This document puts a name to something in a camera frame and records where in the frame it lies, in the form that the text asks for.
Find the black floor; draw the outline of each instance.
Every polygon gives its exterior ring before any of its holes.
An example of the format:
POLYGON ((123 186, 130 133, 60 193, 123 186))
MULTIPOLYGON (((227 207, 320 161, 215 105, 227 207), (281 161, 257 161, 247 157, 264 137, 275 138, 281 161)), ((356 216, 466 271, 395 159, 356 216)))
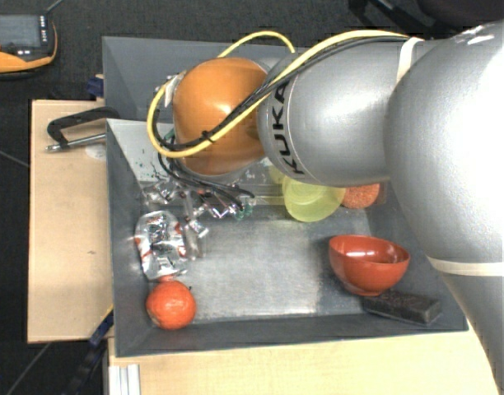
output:
MULTIPOLYGON (((54 1, 0 0, 0 13, 43 12, 54 1)), ((414 2, 403 7, 418 14, 414 2)), ((51 20, 60 38, 54 63, 32 78, 0 81, 0 150, 21 161, 0 154, 0 394, 9 393, 44 348, 26 344, 29 170, 23 164, 30 101, 90 99, 86 84, 101 72, 104 35, 231 42, 269 28, 311 46, 362 28, 347 0, 66 0, 51 20)), ((389 29, 378 15, 376 23, 389 29)), ((85 342, 53 343, 12 393, 61 393, 85 354, 85 342)), ((83 393, 100 393, 100 375, 83 393)))

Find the crumpled aluminum foil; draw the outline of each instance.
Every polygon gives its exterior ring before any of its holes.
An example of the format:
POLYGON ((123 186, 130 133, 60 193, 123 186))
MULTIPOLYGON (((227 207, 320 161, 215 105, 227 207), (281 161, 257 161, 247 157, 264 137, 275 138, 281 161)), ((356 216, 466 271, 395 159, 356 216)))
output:
POLYGON ((134 241, 148 280, 186 273, 186 248, 180 223, 170 212, 154 211, 141 216, 134 241))

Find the black object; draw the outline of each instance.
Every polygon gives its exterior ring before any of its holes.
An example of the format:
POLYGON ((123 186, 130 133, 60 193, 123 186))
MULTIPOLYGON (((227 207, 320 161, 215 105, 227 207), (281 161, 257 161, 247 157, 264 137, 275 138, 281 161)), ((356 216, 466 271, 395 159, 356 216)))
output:
POLYGON ((362 307, 373 314, 425 325, 441 314, 439 300, 396 290, 387 290, 377 297, 364 297, 362 307))
POLYGON ((348 0, 349 9, 368 27, 375 27, 365 15, 369 2, 404 32, 421 35, 425 39, 445 38, 504 19, 504 0, 417 0, 422 13, 433 19, 429 26, 387 0, 348 0))
POLYGON ((94 122, 98 119, 120 119, 120 114, 116 109, 112 109, 111 107, 98 107, 96 109, 89 109, 87 111, 82 111, 81 113, 71 114, 62 118, 56 118, 47 126, 47 133, 56 142, 58 142, 56 150, 68 149, 72 145, 72 143, 75 142, 68 141, 67 138, 63 135, 62 130, 64 130, 65 128, 77 126, 79 124, 94 122))
POLYGON ((53 54, 56 34, 45 14, 0 15, 0 51, 24 61, 53 54))
POLYGON ((91 379, 105 354, 107 345, 104 336, 113 326, 113 321, 114 313, 111 310, 89 339, 89 350, 62 395, 78 395, 91 379))
POLYGON ((95 97, 104 97, 104 79, 101 77, 92 77, 87 81, 86 91, 95 97))

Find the yellow cable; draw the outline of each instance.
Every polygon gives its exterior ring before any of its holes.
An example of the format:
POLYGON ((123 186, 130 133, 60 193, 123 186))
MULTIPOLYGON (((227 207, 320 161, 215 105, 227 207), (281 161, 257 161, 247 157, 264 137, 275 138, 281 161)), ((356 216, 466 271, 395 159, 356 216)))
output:
POLYGON ((239 41, 235 42, 230 47, 228 47, 225 51, 223 51, 221 54, 219 54, 218 57, 226 57, 228 54, 230 54, 232 51, 234 51, 237 47, 244 44, 245 42, 250 41, 250 40, 254 40, 254 39, 262 37, 262 36, 270 36, 273 38, 278 38, 281 41, 283 41, 283 43, 285 43, 285 45, 288 47, 288 49, 290 50, 291 53, 296 52, 291 41, 289 41, 286 36, 284 36, 278 32, 275 32, 273 30, 261 30, 260 32, 254 32, 253 34, 250 34, 244 38, 241 38, 239 41))
MULTIPOLYGON (((394 32, 387 32, 387 31, 383 31, 383 30, 355 30, 355 31, 344 32, 342 34, 332 36, 332 37, 325 39, 324 41, 318 43, 317 45, 311 47, 307 51, 305 51, 301 56, 299 56, 291 64, 289 64, 279 75, 277 75, 276 78, 271 83, 274 84, 274 83, 281 81, 287 74, 289 74, 293 70, 299 68, 309 58, 312 58, 320 51, 323 51, 324 49, 327 49, 328 47, 330 47, 332 45, 339 44, 339 43, 346 41, 346 40, 379 37, 379 36, 407 37, 407 35, 395 34, 394 32)), ((214 133, 210 137, 210 140, 207 139, 206 141, 203 141, 196 146, 192 146, 192 147, 185 149, 185 150, 182 150, 182 151, 168 151, 159 144, 159 142, 157 141, 157 139, 153 135, 153 129, 152 129, 153 114, 155 112, 156 106, 158 105, 162 96, 166 92, 167 84, 168 84, 168 82, 162 86, 162 88, 157 92, 157 94, 155 95, 155 98, 153 99, 152 103, 150 104, 150 108, 148 110, 148 116, 147 116, 147 133, 148 133, 150 141, 152 142, 152 145, 155 147, 155 149, 158 152, 160 152, 163 156, 167 156, 169 158, 183 158, 186 156, 194 155, 194 154, 202 151, 203 149, 206 149, 207 147, 212 145, 214 142, 216 142, 218 139, 223 137, 225 134, 230 132, 230 130, 232 130, 239 122, 241 122, 246 116, 248 116, 252 111, 254 111, 258 107, 258 105, 260 105, 268 97, 268 94, 267 94, 267 95, 263 96, 261 99, 259 99, 258 101, 256 101, 255 103, 253 103, 248 109, 246 109, 245 111, 243 111, 243 113, 239 114, 236 118, 234 118, 232 121, 230 121, 225 127, 223 127, 218 132, 214 133)))

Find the cardboard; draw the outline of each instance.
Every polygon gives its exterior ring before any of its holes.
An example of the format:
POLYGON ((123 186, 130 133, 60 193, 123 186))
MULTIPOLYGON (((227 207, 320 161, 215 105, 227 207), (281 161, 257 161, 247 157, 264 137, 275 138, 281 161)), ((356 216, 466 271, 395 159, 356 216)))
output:
POLYGON ((498 395, 473 331, 142 357, 141 393, 153 395, 498 395))
MULTIPOLYGON (((27 341, 87 339, 112 305, 104 146, 47 152, 53 119, 101 106, 36 100, 31 110, 27 341), (104 153, 100 159, 100 150, 104 153)), ((97 121, 68 140, 105 131, 97 121)))

